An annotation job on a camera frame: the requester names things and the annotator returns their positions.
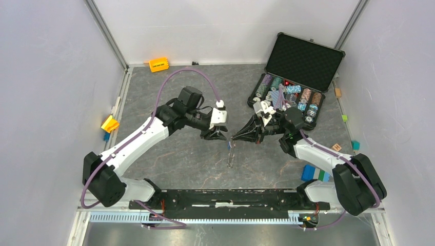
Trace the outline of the orange plastic block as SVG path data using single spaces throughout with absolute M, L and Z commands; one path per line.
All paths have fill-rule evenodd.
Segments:
M 152 59 L 148 62 L 148 65 L 152 73 L 169 69 L 169 61 L 166 57 Z

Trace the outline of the small blue block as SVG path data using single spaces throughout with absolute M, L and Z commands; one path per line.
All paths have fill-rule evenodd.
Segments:
M 104 133 L 104 137 L 103 137 L 103 141 L 104 142 L 108 142 L 109 140 L 110 140 L 110 133 L 108 133 L 108 132 L 105 132 Z

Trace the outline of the teal cube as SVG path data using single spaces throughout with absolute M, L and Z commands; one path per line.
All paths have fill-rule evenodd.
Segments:
M 351 145 L 354 151 L 358 151 L 360 149 L 360 142 L 357 140 L 352 140 Z

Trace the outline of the blue white green block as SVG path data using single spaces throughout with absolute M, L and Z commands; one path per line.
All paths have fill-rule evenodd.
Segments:
M 317 179 L 323 182 L 328 182 L 330 179 L 330 174 L 311 165 L 305 165 L 302 171 L 301 180 L 310 181 L 312 179 Z

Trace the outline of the yellow orange block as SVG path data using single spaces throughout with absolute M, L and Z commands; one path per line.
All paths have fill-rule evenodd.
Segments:
M 107 133 L 111 133 L 120 126 L 120 123 L 113 117 L 109 115 L 102 123 L 101 129 Z

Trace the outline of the black poker chip case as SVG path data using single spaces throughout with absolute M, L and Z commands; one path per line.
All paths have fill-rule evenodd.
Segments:
M 247 105 L 253 107 L 255 98 L 264 100 L 271 91 L 273 80 L 280 78 L 281 84 L 290 82 L 291 86 L 301 86 L 295 103 L 298 104 L 304 90 L 311 91 L 306 100 L 303 116 L 309 110 L 315 112 L 311 122 L 305 121 L 305 130 L 313 130 L 323 106 L 325 93 L 342 63 L 346 53 L 342 50 L 317 44 L 283 32 L 277 34 L 275 43 L 265 65 L 264 73 L 254 86 L 247 99 Z

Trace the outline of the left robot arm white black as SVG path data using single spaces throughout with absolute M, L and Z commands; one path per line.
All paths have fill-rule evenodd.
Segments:
M 198 89 L 184 87 L 177 98 L 157 107 L 142 126 L 117 145 L 101 154 L 88 153 L 84 157 L 82 183 L 97 204 L 111 207 L 123 198 L 139 200 L 147 208 L 161 203 L 157 187 L 148 179 L 130 179 L 123 175 L 127 169 L 151 147 L 185 126 L 200 130 L 204 140 L 226 140 L 224 132 L 228 113 L 225 104 L 217 99 L 208 113 L 199 109 L 203 99 Z

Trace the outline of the large metal disc keyring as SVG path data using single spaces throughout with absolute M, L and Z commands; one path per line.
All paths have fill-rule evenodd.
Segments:
M 233 158 L 234 158 L 234 140 L 231 139 L 230 140 L 231 144 L 232 144 L 232 148 L 229 150 L 228 153 L 228 161 L 227 161 L 227 167 L 228 168 L 232 168 L 233 167 Z

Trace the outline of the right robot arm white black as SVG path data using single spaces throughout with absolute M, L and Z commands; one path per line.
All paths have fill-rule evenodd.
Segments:
M 332 182 L 313 178 L 297 188 L 296 202 L 302 209 L 310 209 L 317 202 L 335 203 L 357 216 L 368 208 L 377 208 L 387 197 L 387 190 L 369 157 L 339 153 L 317 143 L 303 132 L 304 124 L 297 108 L 275 113 L 260 110 L 231 139 L 259 144 L 265 136 L 281 134 L 279 143 L 284 153 L 331 175 Z

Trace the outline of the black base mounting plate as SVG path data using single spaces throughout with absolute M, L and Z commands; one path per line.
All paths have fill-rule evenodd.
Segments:
M 327 202 L 309 201 L 299 188 L 157 188 L 144 204 L 171 219 L 284 219 L 289 211 L 330 209 Z

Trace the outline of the small wooden letter cube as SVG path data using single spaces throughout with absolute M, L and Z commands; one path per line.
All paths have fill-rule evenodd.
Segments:
M 342 149 L 342 147 L 338 143 L 336 143 L 332 146 L 332 149 L 339 152 Z

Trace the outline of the orange small cube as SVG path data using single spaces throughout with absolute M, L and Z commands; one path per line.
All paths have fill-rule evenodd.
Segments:
M 342 97 L 342 93 L 341 93 L 341 89 L 340 88 L 335 88 L 334 92 L 335 92 L 336 98 L 341 98 Z

